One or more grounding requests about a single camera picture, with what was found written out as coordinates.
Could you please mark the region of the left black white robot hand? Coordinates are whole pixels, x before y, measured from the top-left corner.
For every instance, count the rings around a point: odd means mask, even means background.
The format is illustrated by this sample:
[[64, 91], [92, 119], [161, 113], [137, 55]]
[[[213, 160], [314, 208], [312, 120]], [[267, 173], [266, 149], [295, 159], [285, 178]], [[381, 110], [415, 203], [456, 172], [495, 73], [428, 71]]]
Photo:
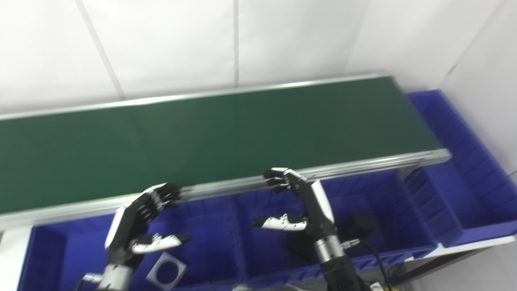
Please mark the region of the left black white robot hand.
[[188, 233], [148, 234], [150, 223], [162, 210], [179, 206], [181, 188], [162, 183], [150, 186], [127, 206], [120, 207], [105, 240], [108, 265], [137, 269], [147, 253], [180, 246], [190, 240]]

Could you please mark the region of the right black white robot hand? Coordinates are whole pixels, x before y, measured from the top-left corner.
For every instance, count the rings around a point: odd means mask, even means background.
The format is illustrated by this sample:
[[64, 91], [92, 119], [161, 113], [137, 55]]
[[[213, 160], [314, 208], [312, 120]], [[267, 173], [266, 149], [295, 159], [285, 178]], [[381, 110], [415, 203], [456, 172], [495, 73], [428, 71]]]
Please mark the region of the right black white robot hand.
[[255, 217], [253, 227], [286, 232], [305, 232], [314, 241], [329, 240], [337, 236], [328, 197], [320, 180], [310, 183], [308, 179], [290, 168], [273, 167], [263, 173], [266, 185], [274, 193], [290, 190], [301, 200], [305, 217], [283, 214], [279, 217]]

